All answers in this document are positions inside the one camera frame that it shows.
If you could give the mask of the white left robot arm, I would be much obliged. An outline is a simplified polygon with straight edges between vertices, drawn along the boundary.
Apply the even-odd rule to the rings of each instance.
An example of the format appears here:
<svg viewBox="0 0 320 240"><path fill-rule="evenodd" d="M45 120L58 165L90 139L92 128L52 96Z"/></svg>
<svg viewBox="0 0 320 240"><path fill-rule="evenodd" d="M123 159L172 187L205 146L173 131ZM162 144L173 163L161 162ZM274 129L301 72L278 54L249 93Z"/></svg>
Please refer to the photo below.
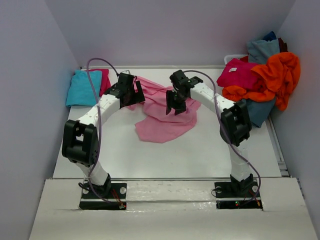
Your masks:
<svg viewBox="0 0 320 240"><path fill-rule="evenodd" d="M76 120L69 119L64 125L62 156L82 170L88 181L87 191L102 200L112 189L110 174L99 162L102 126L121 108L144 101L138 77L122 72L118 75L118 81L86 114Z"/></svg>

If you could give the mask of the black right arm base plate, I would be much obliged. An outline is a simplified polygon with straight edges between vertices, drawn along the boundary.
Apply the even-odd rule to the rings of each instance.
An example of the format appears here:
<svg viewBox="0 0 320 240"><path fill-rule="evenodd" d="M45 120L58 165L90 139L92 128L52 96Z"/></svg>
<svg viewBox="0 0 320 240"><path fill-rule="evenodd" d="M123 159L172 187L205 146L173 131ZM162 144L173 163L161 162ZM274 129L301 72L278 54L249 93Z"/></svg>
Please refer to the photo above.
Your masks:
<svg viewBox="0 0 320 240"><path fill-rule="evenodd" d="M263 203L256 181L243 192L235 192L231 189L232 183L218 181L214 183L211 195L216 199L218 210L242 210L242 209L263 209Z"/></svg>

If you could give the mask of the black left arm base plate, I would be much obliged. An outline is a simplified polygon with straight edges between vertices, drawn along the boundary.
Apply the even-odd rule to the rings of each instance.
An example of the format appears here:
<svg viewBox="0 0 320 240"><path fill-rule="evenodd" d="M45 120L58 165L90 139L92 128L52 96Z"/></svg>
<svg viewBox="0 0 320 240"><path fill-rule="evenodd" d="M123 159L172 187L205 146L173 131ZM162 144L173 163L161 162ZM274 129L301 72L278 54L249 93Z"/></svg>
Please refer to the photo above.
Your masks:
<svg viewBox="0 0 320 240"><path fill-rule="evenodd" d="M96 190L98 196L92 191L87 181L79 182L81 197L79 208L90 211L125 211L127 209L127 183L124 181L111 182L108 192Z"/></svg>

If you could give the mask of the light pink t-shirt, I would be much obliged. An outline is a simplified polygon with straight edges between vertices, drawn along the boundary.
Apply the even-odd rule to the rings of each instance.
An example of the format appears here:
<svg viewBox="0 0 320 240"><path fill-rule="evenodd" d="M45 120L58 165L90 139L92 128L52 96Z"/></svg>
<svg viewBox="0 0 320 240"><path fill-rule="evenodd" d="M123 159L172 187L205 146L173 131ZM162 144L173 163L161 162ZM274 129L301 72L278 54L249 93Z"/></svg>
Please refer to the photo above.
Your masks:
<svg viewBox="0 0 320 240"><path fill-rule="evenodd" d="M133 111L141 105L146 115L145 119L135 124L135 131L141 141L163 144L195 127L200 102L188 99L185 112L175 115L172 111L166 114L166 92L173 88L162 86L141 76L137 77L137 80L141 84L145 101L127 108Z"/></svg>

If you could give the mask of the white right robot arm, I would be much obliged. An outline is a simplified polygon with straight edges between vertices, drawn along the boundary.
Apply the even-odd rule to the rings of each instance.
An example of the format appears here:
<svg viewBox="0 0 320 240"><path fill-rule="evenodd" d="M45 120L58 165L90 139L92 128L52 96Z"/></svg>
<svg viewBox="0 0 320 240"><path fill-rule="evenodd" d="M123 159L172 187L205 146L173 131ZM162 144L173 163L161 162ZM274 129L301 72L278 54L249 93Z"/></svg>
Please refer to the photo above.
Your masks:
<svg viewBox="0 0 320 240"><path fill-rule="evenodd" d="M254 186L248 160L248 143L252 125L246 104L229 100L216 88L209 88L197 76L189 78L178 70L169 77L173 90L166 92L166 113L175 115L187 110L187 100L195 100L216 114L220 136L228 145L231 162L230 181L215 184L218 198L244 198Z"/></svg>

